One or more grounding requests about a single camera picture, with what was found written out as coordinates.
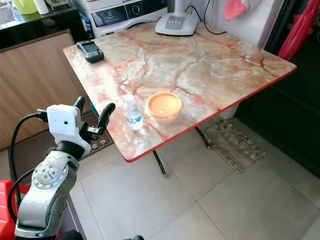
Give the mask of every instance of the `wooden cabinet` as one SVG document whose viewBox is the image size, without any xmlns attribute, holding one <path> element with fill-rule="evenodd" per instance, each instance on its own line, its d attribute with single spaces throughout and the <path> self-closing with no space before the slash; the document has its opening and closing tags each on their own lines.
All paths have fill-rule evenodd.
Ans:
<svg viewBox="0 0 320 240">
<path fill-rule="evenodd" d="M 85 110 L 89 110 L 89 98 L 63 53 L 63 48 L 73 44 L 66 30 L 0 53 L 0 149 L 9 146 L 18 121 L 37 109 L 72 105 L 78 96 L 85 96 Z M 46 129 L 47 123 L 29 119 L 17 142 Z"/>
</svg>

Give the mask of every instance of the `marble pattern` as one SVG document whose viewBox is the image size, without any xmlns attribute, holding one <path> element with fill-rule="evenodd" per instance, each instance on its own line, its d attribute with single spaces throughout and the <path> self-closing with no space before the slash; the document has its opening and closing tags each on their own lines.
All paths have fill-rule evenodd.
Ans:
<svg viewBox="0 0 320 240">
<path fill-rule="evenodd" d="M 94 40 L 104 60 L 91 64 L 76 45 L 63 51 L 98 113 L 116 109 L 107 127 L 123 158 L 133 162 L 292 73 L 296 66 L 228 34 L 213 35 L 203 24 L 189 37 L 155 33 L 155 23 Z M 172 124 L 144 114 L 139 131 L 128 126 L 124 96 L 144 106 L 152 94 L 172 91 L 184 109 Z"/>
</svg>

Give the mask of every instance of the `doormat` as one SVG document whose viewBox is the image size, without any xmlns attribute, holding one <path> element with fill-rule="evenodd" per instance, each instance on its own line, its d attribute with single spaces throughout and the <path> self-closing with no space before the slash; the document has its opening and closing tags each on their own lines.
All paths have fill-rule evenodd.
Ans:
<svg viewBox="0 0 320 240">
<path fill-rule="evenodd" d="M 266 152 L 229 121 L 225 120 L 204 131 L 211 146 L 237 173 L 261 159 Z"/>
<path fill-rule="evenodd" d="M 98 118 L 90 112 L 82 116 L 82 121 L 87 122 L 89 126 L 96 126 L 98 123 Z M 112 138 L 110 137 L 109 133 L 105 131 L 103 135 L 100 136 L 98 141 L 93 141 L 91 143 L 91 152 L 85 157 L 88 157 L 112 144 Z M 56 146 L 55 139 L 49 131 L 45 131 L 17 144 L 14 147 L 14 162 L 17 176 L 20 177 L 30 169 L 36 167 L 45 159 L 48 148 Z M 26 177 L 26 179 L 24 179 L 21 183 L 29 186 L 31 183 L 31 176 Z M 77 230 L 81 233 L 83 239 L 86 239 L 70 196 L 68 196 L 67 202 L 68 209 L 66 209 L 64 212 L 60 232 L 65 233 L 70 230 Z"/>
</svg>

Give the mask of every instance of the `washing machine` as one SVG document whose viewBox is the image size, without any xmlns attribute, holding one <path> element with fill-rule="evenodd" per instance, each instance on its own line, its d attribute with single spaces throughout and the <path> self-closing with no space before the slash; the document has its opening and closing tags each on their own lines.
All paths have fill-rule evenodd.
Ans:
<svg viewBox="0 0 320 240">
<path fill-rule="evenodd" d="M 96 38 L 158 21 L 168 12 L 167 0 L 73 0 L 73 3 L 90 21 Z"/>
</svg>

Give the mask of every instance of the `plastic bowl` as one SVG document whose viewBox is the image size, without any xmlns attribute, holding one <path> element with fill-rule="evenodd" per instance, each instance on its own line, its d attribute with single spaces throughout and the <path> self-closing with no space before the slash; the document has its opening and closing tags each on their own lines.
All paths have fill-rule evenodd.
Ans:
<svg viewBox="0 0 320 240">
<path fill-rule="evenodd" d="M 172 123 L 184 107 L 181 98 L 170 92 L 157 92 L 146 101 L 146 110 L 161 124 Z"/>
</svg>

